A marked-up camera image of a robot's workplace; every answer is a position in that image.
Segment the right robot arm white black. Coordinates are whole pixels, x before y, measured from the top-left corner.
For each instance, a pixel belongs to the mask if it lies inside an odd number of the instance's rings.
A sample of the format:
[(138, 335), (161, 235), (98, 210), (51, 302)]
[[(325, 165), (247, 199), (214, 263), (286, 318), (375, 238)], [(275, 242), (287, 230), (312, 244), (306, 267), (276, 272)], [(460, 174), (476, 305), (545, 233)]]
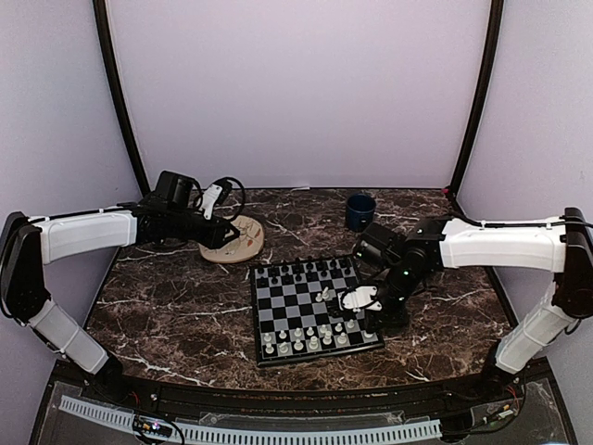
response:
[(373, 223), (362, 234), (357, 256), (386, 273), (382, 282), (363, 285), (355, 308), (372, 312), (376, 330), (402, 321), (406, 302), (429, 274), (465, 268), (517, 268), (552, 273), (536, 306), (490, 350), (473, 394), (494, 401), (509, 377), (557, 335), (592, 315), (592, 225), (583, 212), (522, 222), (475, 221), (452, 214), (427, 218), (406, 235)]

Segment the white chess queen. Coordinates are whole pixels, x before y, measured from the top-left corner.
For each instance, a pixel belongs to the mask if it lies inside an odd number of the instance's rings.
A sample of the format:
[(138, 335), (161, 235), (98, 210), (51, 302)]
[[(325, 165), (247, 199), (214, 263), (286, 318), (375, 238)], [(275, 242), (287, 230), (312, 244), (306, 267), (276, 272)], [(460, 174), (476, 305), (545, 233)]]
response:
[(308, 345), (308, 348), (309, 348), (310, 350), (318, 350), (318, 349), (319, 349), (319, 347), (320, 347), (319, 339), (318, 339), (316, 336), (312, 336), (312, 337), (309, 339), (309, 345)]

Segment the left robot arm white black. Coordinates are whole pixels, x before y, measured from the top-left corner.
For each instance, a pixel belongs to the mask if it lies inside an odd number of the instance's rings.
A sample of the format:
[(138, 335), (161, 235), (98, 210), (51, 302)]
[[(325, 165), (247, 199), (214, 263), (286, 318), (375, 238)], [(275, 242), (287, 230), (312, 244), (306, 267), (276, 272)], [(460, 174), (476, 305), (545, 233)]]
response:
[(229, 218), (127, 204), (66, 216), (6, 216), (1, 232), (1, 308), (95, 379), (111, 404), (131, 396), (120, 361), (82, 326), (119, 248), (169, 239), (221, 248), (237, 239)]

